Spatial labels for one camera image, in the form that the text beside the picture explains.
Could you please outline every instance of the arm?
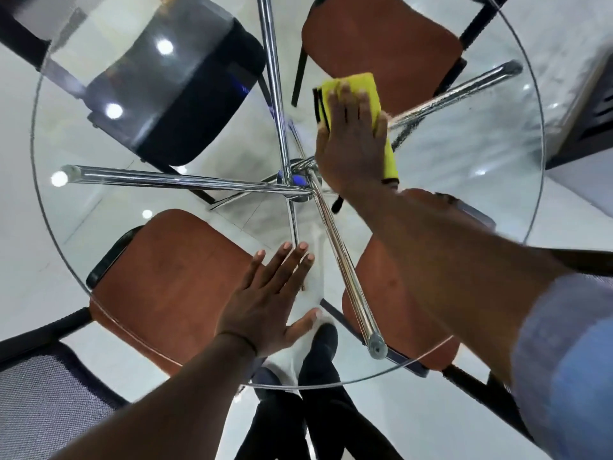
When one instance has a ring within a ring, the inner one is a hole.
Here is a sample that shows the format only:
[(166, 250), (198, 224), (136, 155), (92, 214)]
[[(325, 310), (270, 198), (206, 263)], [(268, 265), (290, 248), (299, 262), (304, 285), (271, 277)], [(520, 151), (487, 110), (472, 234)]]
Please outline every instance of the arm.
[(179, 374), (54, 459), (214, 459), (232, 398), (249, 377), (254, 358), (290, 347), (316, 319), (317, 309), (312, 309), (286, 325), (313, 264), (312, 254), (300, 261), (307, 247), (300, 244), (288, 257), (291, 245), (286, 243), (262, 269), (264, 251), (258, 252), (222, 312), (211, 344)]
[(320, 128), (316, 152), (322, 176), (385, 244), (417, 302), (510, 383), (518, 330), (568, 270), (383, 187), (385, 116), (373, 133), (364, 94), (343, 88), (329, 103), (332, 130)]

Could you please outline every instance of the microfiber cloth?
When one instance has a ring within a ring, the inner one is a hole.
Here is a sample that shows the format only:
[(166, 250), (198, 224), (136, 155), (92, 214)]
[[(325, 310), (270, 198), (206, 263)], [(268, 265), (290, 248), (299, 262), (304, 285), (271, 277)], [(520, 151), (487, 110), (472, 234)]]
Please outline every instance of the microfiber cloth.
[[(328, 94), (330, 91), (337, 88), (341, 82), (349, 83), (352, 92), (366, 91), (370, 98), (370, 111), (373, 117), (373, 130), (379, 113), (381, 112), (381, 102), (379, 101), (379, 94), (377, 93), (377, 87), (375, 84), (375, 78), (370, 72), (356, 74), (349, 77), (332, 79), (324, 82), (321, 87), (313, 89), (313, 98), (315, 104), (315, 118), (317, 122), (321, 121), (326, 123), (328, 131), (330, 131), (330, 105), (328, 104)], [(396, 161), (394, 159), (394, 152), (392, 145), (387, 139), (385, 144), (385, 157), (383, 166), (383, 183), (399, 182), (398, 170), (396, 168)], [(338, 213), (343, 205), (343, 199), (341, 197), (335, 201), (332, 206), (333, 213)]]

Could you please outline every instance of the brown chair seat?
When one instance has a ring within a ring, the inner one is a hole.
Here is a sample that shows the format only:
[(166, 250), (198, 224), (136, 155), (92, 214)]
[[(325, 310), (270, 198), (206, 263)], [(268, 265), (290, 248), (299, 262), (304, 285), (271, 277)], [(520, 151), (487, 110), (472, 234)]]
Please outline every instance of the brown chair seat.
[[(435, 210), (447, 211), (458, 221), (477, 224), (454, 208), (445, 197), (419, 189), (405, 190), (402, 195)], [(356, 273), (387, 345), (396, 352), (417, 358), (449, 337), (450, 333), (423, 310), (410, 291), (405, 289), (394, 260), (374, 236), (357, 262)], [(343, 314), (355, 330), (360, 329), (346, 291), (343, 294)], [(431, 370), (441, 371), (453, 362), (459, 346), (460, 342), (453, 337), (419, 361)]]
[(392, 115), (430, 100), (463, 51), (454, 34), (403, 0), (326, 0), (311, 10), (302, 43), (332, 77), (372, 72)]
[(96, 321), (172, 375), (211, 341), (250, 261), (197, 216), (163, 211), (100, 279), (89, 308)]

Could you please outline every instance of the shirt sleeve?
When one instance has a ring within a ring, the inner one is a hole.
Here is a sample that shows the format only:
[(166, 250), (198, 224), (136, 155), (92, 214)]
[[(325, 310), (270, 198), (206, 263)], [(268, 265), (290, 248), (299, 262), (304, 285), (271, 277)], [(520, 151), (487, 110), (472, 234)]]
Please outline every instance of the shirt sleeve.
[(556, 460), (613, 452), (613, 285), (573, 274), (537, 300), (511, 355), (513, 394)]

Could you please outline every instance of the finger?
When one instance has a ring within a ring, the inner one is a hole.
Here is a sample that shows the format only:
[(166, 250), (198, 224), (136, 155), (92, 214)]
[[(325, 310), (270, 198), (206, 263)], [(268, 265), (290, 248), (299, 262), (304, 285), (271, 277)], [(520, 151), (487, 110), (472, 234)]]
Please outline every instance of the finger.
[(330, 139), (330, 132), (328, 132), (326, 123), (321, 121), (317, 125), (317, 141), (315, 145), (315, 159), (316, 160), (319, 158), (319, 156), (324, 154), (324, 150), (326, 149), (326, 145), (328, 144), (329, 139)]
[(253, 282), (253, 278), (255, 278), (256, 276), (257, 269), (262, 264), (262, 260), (264, 259), (265, 255), (265, 250), (259, 250), (253, 256), (253, 258), (251, 258), (251, 263), (249, 263), (247, 271), (245, 272), (245, 275), (243, 276), (243, 279), (238, 286), (239, 289), (246, 289), (251, 285), (251, 283)]
[(304, 284), (305, 278), (307, 277), (308, 272), (311, 270), (314, 261), (315, 255), (312, 253), (306, 255), (300, 262), (298, 269), (296, 269), (294, 274), (292, 274), (292, 276), (287, 280), (280, 293), (288, 299), (294, 299), (300, 290), (300, 286)]
[(347, 124), (355, 123), (357, 121), (357, 98), (351, 91), (348, 82), (342, 82), (341, 84), (340, 101), (345, 107)]
[(387, 139), (387, 114), (381, 112), (377, 117), (377, 122), (375, 123), (375, 140), (382, 140), (383, 142)]
[(320, 309), (310, 309), (306, 314), (296, 321), (293, 325), (287, 326), (285, 330), (284, 342), (286, 347), (291, 347), (303, 335), (309, 332), (321, 316)]
[(330, 118), (332, 123), (330, 129), (333, 132), (339, 131), (346, 125), (344, 118), (344, 105), (338, 99), (338, 87), (328, 93), (328, 107), (330, 108)]
[(260, 274), (259, 277), (257, 277), (253, 282), (253, 285), (255, 285), (257, 288), (261, 288), (268, 284), (275, 276), (276, 271), (279, 269), (283, 263), (283, 260), (285, 260), (285, 257), (291, 249), (291, 242), (285, 242), (282, 244), (276, 251), (275, 255), (270, 259), (269, 263), (265, 266), (262, 274)]
[(360, 121), (364, 121), (368, 123), (368, 125), (372, 125), (373, 115), (370, 112), (370, 97), (364, 90), (357, 92), (357, 107), (360, 113)]
[(300, 242), (298, 247), (287, 257), (283, 264), (277, 269), (275, 276), (270, 280), (267, 287), (274, 294), (278, 293), (285, 285), (287, 280), (292, 276), (300, 259), (307, 252), (308, 244)]

